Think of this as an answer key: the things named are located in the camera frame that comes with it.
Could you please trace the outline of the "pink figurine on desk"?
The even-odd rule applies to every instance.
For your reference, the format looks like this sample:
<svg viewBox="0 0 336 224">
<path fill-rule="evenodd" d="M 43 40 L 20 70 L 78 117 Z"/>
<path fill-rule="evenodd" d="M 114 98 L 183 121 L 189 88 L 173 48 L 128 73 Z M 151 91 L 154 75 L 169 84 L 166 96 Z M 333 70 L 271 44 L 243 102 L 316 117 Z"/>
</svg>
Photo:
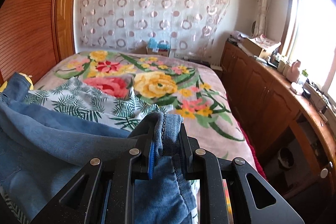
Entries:
<svg viewBox="0 0 336 224">
<path fill-rule="evenodd" d="M 296 83 L 299 79 L 300 75 L 300 66 L 301 66 L 301 61 L 296 60 L 291 67 L 288 69 L 287 74 L 286 74 L 286 79 L 291 82 L 291 83 Z"/>
</svg>

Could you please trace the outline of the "palm-leaf print quilt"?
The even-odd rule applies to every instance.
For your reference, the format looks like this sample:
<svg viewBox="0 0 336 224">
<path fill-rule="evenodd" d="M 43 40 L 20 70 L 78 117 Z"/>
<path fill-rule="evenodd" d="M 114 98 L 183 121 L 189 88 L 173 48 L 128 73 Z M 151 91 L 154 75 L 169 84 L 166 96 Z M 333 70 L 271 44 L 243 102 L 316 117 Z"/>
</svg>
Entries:
<svg viewBox="0 0 336 224">
<path fill-rule="evenodd" d="M 173 108 L 133 90 L 116 98 L 76 78 L 52 90 L 29 86 L 16 74 L 1 92 L 1 186 L 25 221 L 90 159 L 118 156 L 142 120 L 161 125 Z"/>
</svg>

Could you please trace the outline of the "long wooden cabinet desk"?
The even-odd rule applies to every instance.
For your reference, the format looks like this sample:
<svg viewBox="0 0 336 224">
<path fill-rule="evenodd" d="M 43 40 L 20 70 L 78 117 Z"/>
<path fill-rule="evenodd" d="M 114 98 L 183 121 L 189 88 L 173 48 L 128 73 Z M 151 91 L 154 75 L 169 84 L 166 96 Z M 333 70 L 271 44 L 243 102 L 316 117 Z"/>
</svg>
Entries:
<svg viewBox="0 0 336 224">
<path fill-rule="evenodd" d="M 222 83 L 230 108 L 248 134 L 258 156 L 263 157 L 288 128 L 299 141 L 313 174 L 323 168 L 335 180 L 335 137 L 312 102 L 290 90 L 289 81 L 278 71 L 262 65 L 239 47 L 225 42 L 220 61 Z M 304 117 L 325 151 L 327 162 L 318 162 L 298 120 Z"/>
</svg>

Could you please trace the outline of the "wooden framed window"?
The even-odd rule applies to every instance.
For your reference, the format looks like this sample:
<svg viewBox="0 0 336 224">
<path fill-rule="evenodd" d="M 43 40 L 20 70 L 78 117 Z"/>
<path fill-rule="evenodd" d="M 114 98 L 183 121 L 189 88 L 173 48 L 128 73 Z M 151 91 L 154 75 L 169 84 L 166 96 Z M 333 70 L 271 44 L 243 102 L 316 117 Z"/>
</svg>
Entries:
<svg viewBox="0 0 336 224">
<path fill-rule="evenodd" d="M 335 101 L 335 4 L 332 0 L 289 0 L 283 53 L 320 93 Z"/>
</svg>

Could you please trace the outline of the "cardboard box on desk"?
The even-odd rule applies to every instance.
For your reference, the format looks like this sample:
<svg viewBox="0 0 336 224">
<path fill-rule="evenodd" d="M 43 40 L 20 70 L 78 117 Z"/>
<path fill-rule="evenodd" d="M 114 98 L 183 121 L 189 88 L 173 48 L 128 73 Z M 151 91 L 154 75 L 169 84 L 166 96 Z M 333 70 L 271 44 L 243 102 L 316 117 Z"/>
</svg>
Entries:
<svg viewBox="0 0 336 224">
<path fill-rule="evenodd" d="M 266 59 L 270 53 L 268 53 L 263 47 L 259 46 L 249 38 L 244 38 L 242 40 L 242 46 L 252 55 Z"/>
</svg>

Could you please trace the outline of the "yellow plush toy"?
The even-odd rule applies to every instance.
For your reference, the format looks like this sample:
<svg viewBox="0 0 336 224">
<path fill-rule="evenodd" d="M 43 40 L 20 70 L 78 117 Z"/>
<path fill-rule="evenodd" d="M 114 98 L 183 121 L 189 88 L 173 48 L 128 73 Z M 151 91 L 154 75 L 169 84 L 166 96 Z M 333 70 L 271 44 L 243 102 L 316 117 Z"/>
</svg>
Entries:
<svg viewBox="0 0 336 224">
<path fill-rule="evenodd" d="M 18 73 L 18 75 L 21 75 L 23 78 L 26 79 L 26 82 L 28 82 L 28 86 L 29 86 L 29 90 L 33 90 L 34 89 L 34 85 L 33 85 L 33 82 L 31 80 L 31 76 L 28 76 L 24 73 Z M 0 92 L 3 92 L 5 90 L 5 88 L 7 88 L 7 85 L 8 85 L 8 81 L 5 81 L 2 86 L 0 87 Z"/>
</svg>

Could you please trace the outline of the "brown wooden wardrobe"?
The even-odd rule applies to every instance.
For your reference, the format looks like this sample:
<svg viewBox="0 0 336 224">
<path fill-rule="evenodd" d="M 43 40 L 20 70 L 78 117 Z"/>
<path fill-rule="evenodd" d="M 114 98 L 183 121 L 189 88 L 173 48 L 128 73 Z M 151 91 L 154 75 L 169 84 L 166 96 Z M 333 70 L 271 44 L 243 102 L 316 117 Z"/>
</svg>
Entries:
<svg viewBox="0 0 336 224">
<path fill-rule="evenodd" d="M 1 5 L 1 82 L 15 72 L 39 81 L 75 53 L 74 0 L 5 0 Z"/>
</svg>

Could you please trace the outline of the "circle-patterned sheer curtain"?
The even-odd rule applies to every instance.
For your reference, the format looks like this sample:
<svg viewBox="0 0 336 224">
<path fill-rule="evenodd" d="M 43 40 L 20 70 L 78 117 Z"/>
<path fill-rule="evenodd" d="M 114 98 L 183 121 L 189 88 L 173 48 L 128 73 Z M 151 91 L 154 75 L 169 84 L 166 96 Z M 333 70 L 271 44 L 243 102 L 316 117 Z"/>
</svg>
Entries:
<svg viewBox="0 0 336 224">
<path fill-rule="evenodd" d="M 136 51 L 150 41 L 181 55 L 210 57 L 230 0 L 79 0 L 85 47 Z"/>
</svg>

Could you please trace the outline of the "blue denim jeans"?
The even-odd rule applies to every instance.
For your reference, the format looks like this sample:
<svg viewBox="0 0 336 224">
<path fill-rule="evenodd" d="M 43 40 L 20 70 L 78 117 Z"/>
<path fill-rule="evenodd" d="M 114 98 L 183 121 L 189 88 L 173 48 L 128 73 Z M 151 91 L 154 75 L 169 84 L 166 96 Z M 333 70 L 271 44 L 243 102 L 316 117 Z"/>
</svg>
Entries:
<svg viewBox="0 0 336 224">
<path fill-rule="evenodd" d="M 91 159 L 116 159 L 154 131 L 154 174 L 135 183 L 136 223 L 191 223 L 197 204 L 178 157 L 182 118 L 148 114 L 131 132 L 24 103 L 30 83 L 15 73 L 1 93 L 1 186 L 33 219 Z"/>
</svg>

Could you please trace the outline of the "floral pink blanket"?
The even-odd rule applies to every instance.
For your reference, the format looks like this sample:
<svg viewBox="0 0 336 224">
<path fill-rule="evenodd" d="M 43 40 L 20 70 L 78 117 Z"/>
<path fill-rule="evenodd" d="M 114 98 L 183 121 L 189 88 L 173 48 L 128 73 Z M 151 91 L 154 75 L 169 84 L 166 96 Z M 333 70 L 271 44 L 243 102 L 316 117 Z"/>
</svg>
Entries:
<svg viewBox="0 0 336 224">
<path fill-rule="evenodd" d="M 34 85 L 27 102 L 132 131 L 149 113 L 178 114 L 187 134 L 217 157 L 256 165 L 227 93 L 210 68 L 155 55 L 112 51 L 70 56 Z"/>
</svg>

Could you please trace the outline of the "wooden chair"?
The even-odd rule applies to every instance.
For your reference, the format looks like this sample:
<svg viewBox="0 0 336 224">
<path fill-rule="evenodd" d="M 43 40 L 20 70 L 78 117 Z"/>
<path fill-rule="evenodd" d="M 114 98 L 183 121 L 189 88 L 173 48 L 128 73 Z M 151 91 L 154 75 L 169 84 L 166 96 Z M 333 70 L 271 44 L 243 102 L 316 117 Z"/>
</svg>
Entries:
<svg viewBox="0 0 336 224">
<path fill-rule="evenodd" d="M 311 197 L 325 196 L 331 198 L 335 195 L 335 182 L 333 177 L 334 166 L 331 161 L 321 168 L 317 174 L 308 174 L 301 181 L 292 184 L 282 196 L 286 200 L 306 195 Z"/>
</svg>

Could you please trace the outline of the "blue item behind bed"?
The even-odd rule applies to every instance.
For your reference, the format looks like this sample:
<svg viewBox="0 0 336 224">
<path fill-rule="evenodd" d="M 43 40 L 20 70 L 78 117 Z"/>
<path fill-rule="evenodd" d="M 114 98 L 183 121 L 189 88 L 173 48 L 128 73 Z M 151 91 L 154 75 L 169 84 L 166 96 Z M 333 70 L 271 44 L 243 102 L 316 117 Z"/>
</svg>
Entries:
<svg viewBox="0 0 336 224">
<path fill-rule="evenodd" d="M 160 55 L 169 57 L 170 44 L 164 40 L 157 42 L 155 38 L 150 38 L 146 46 L 146 53 L 148 55 Z"/>
</svg>

